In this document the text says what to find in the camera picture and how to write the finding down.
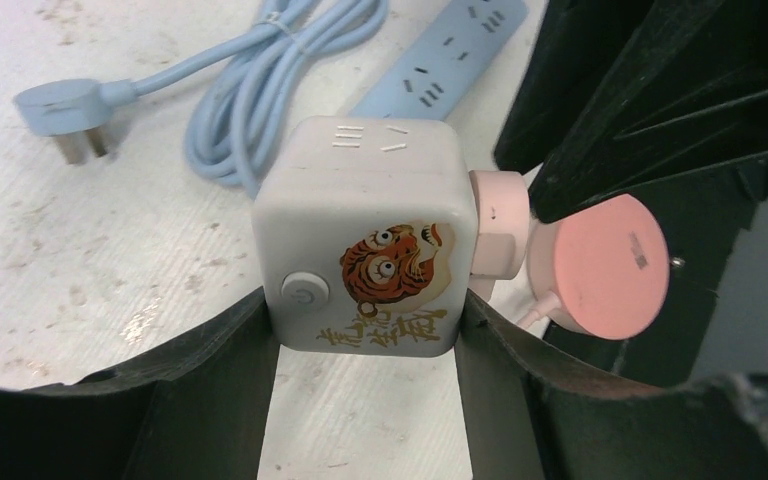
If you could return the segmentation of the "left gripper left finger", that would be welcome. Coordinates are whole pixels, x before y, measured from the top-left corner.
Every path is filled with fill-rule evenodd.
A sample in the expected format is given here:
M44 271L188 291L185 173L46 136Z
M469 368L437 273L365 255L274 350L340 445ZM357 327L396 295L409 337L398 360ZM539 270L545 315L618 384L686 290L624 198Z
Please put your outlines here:
M278 355L255 290L75 384L0 389L0 479L254 479Z

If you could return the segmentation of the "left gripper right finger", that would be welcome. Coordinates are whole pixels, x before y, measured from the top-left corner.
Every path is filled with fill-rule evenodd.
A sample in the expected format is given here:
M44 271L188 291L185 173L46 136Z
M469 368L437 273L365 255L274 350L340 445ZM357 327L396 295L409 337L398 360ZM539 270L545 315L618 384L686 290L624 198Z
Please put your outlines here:
M473 292L454 353L477 479L768 479L768 375L635 382L518 328Z

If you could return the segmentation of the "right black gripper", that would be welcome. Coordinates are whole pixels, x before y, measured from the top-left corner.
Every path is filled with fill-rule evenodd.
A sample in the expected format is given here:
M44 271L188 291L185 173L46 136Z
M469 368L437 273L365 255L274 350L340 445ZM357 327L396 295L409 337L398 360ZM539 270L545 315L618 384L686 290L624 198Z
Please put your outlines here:
M534 173L545 223L645 185L632 194L671 260L656 320L624 341L555 323L543 338L634 381L687 381L737 237L768 199L768 1L548 2L493 155Z

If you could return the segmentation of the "pink round disc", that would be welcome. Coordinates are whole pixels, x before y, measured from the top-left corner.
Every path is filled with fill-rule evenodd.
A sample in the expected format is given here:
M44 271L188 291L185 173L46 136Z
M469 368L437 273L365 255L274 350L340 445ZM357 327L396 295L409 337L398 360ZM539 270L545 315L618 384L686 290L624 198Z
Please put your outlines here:
M650 210L623 194L550 224L537 224L527 252L535 301L522 329L549 318L607 340L640 334L664 304L670 260Z

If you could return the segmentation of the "blue power strip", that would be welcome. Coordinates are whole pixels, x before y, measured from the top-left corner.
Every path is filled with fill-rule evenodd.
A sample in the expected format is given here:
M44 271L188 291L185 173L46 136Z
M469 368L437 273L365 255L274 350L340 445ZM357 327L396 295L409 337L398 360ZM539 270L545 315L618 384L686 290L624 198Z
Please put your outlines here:
M528 13L519 0L450 2L349 115L445 119Z

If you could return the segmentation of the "white cube adapter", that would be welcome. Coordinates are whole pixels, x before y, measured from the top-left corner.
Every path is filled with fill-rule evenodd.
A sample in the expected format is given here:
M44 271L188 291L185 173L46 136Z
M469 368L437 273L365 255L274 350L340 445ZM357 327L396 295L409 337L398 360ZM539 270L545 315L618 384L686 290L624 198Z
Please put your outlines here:
M308 118L284 143L251 220L282 345L404 357L453 347L478 218L446 123Z

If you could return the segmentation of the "blue round plug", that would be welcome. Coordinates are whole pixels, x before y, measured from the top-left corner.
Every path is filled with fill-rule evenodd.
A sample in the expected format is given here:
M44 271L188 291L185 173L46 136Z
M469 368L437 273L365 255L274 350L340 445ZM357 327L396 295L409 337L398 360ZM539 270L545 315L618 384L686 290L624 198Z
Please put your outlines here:
M88 78L65 79L26 89L13 98L28 129L55 141L66 162L84 162L87 150L101 158L109 153L104 126L114 111L139 98L129 80L102 83Z

